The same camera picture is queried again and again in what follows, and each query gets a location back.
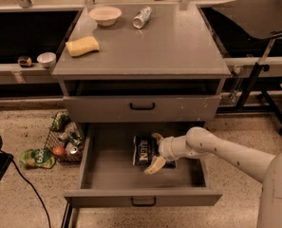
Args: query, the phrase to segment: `black drawer handle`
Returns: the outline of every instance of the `black drawer handle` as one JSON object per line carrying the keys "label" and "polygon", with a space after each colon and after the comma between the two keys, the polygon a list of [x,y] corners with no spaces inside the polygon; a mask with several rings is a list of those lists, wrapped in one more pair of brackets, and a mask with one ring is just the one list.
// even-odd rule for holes
{"label": "black drawer handle", "polygon": [[143,203],[143,201],[144,201],[144,199],[139,199],[140,203],[137,203],[138,199],[131,198],[131,204],[134,207],[152,207],[152,206],[155,206],[157,204],[157,198],[156,197],[153,197],[152,203]]}
{"label": "black drawer handle", "polygon": [[156,107],[155,103],[152,103],[149,106],[136,106],[136,105],[133,105],[133,103],[130,103],[131,110],[153,110],[155,107]]}

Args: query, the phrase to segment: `speckled floor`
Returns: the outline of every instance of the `speckled floor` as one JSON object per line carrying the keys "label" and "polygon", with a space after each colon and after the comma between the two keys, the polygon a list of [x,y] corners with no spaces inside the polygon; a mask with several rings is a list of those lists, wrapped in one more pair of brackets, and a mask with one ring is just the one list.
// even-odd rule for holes
{"label": "speckled floor", "polygon": [[[3,150],[13,154],[18,162],[22,151],[43,147],[52,117],[63,109],[61,100],[0,102]],[[273,154],[282,152],[279,127],[273,114],[217,115],[208,123],[208,128],[220,138]],[[261,184],[218,157],[205,163],[211,189],[223,192],[213,207],[81,209],[76,227],[256,227]],[[76,187],[79,166],[57,163],[50,170],[20,170],[42,196],[52,227],[61,227],[66,206],[63,194]],[[0,228],[4,227],[47,227],[40,201],[12,164],[0,183]]]}

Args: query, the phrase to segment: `black cable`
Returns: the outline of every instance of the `black cable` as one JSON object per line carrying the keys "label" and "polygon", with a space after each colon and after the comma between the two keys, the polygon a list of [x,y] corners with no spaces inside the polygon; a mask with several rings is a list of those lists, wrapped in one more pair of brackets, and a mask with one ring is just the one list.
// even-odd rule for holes
{"label": "black cable", "polygon": [[42,198],[41,198],[40,195],[38,194],[36,188],[35,188],[34,185],[33,185],[28,179],[26,179],[26,178],[24,177],[24,175],[20,172],[20,170],[19,170],[17,164],[15,163],[14,159],[12,159],[11,162],[14,164],[14,166],[15,166],[15,168],[16,168],[18,174],[20,175],[20,177],[22,177],[22,179],[23,179],[26,183],[28,183],[28,184],[33,188],[33,190],[34,190],[35,194],[37,195],[39,201],[43,204],[43,207],[44,207],[45,212],[46,212],[46,214],[47,214],[48,227],[51,228],[51,221],[50,221],[50,218],[49,218],[48,211],[47,211],[47,209],[46,209],[46,206],[45,206],[45,204],[44,204]]}

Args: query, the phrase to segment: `black basket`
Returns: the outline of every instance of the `black basket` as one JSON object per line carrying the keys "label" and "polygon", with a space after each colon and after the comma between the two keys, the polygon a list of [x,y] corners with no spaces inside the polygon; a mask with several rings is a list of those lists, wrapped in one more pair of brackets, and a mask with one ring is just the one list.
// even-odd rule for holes
{"label": "black basket", "polygon": [[[66,125],[66,127],[74,127],[76,128],[76,124],[74,122],[70,122]],[[48,135],[47,135],[47,140],[45,143],[45,147],[50,149],[52,151],[53,147],[56,146],[64,146],[66,147],[66,143],[62,142],[58,139],[58,137],[63,134],[64,131],[52,131],[50,130]],[[79,151],[75,153],[74,155],[65,155],[65,156],[55,156],[56,160],[58,162],[80,162],[83,157],[83,150],[84,146],[83,144],[80,144],[78,146]]]}

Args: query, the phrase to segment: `white bowl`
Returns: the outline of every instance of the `white bowl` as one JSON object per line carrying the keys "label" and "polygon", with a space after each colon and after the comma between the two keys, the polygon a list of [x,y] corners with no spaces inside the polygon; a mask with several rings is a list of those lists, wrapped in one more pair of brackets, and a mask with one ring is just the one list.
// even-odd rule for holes
{"label": "white bowl", "polygon": [[37,57],[37,62],[44,68],[53,67],[56,64],[56,54],[53,52],[45,52]]}
{"label": "white bowl", "polygon": [[109,27],[116,23],[122,15],[122,11],[114,7],[98,7],[91,10],[88,15],[96,20],[100,26]]}

